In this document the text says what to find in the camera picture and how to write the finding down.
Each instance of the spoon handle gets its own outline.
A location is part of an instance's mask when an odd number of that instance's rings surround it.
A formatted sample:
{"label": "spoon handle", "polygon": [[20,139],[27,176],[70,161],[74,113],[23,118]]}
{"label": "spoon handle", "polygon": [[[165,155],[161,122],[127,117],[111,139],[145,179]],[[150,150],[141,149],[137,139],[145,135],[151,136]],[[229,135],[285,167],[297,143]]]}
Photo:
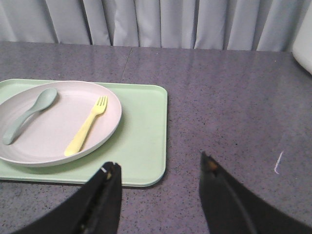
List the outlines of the spoon handle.
{"label": "spoon handle", "polygon": [[33,111],[26,111],[24,114],[22,114],[20,117],[18,117],[12,125],[9,126],[9,128],[5,131],[3,134],[2,142],[5,145],[9,145],[12,143],[12,141],[18,136],[19,129],[21,125],[30,117],[34,112]]}

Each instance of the white plate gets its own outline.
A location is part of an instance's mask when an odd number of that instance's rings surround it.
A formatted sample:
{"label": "white plate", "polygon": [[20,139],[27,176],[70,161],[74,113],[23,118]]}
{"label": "white plate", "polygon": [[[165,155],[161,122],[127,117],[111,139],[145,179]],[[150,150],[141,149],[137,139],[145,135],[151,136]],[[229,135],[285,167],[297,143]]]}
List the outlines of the white plate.
{"label": "white plate", "polygon": [[[7,127],[35,102],[40,92],[56,88],[53,105],[27,119],[21,135],[4,145]],[[88,117],[99,96],[107,96],[107,109],[96,118],[81,151],[64,156],[64,150]],[[121,104],[109,89],[84,81],[60,81],[19,93],[0,105],[0,158],[27,167],[45,167],[81,158],[101,146],[114,133],[121,118]]]}

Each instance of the curtain fold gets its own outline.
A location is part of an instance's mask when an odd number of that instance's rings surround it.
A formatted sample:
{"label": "curtain fold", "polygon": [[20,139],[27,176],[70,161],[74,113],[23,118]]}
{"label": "curtain fold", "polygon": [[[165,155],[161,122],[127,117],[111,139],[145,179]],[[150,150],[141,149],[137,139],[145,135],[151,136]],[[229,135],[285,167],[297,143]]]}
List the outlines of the curtain fold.
{"label": "curtain fold", "polygon": [[0,40],[289,51],[311,0],[0,0]]}

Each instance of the white object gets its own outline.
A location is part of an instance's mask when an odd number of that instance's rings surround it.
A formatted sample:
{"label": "white object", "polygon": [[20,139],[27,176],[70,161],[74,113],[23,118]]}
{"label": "white object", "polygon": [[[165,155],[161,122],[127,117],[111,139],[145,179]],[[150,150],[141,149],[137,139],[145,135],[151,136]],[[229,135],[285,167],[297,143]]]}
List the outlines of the white object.
{"label": "white object", "polygon": [[279,154],[278,160],[277,160],[277,162],[276,162],[276,164],[275,164],[275,167],[274,167],[274,171],[275,171],[275,173],[278,174],[278,175],[279,175],[279,173],[277,172],[277,167],[278,167],[278,165],[279,165],[279,163],[280,163],[280,161],[281,161],[281,158],[282,158],[283,153],[284,153],[284,151],[282,151],[282,152]]}
{"label": "white object", "polygon": [[312,3],[293,43],[292,54],[300,65],[312,74]]}
{"label": "white object", "polygon": [[[0,144],[0,158],[27,167],[44,167],[81,158],[101,146],[115,131],[121,118],[121,104],[109,89],[83,81],[60,81],[19,93],[0,105],[0,136],[6,126],[26,111],[46,88],[56,88],[58,99],[49,111],[25,122],[23,134],[11,145]],[[97,118],[82,150],[64,156],[64,150],[80,128],[99,96],[107,96],[104,115]]]}

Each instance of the gray countertop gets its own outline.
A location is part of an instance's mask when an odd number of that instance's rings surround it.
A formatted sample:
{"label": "gray countertop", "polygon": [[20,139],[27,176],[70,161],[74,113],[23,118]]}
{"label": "gray countertop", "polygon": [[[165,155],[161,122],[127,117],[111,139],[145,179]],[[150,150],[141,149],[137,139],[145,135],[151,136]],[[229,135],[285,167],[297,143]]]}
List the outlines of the gray countertop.
{"label": "gray countertop", "polygon": [[[0,81],[11,78],[168,91],[165,175],[153,187],[123,189],[118,233],[209,233],[198,196],[202,151],[312,226],[312,77],[291,53],[0,42]],[[34,221],[78,189],[0,182],[0,233]]]}

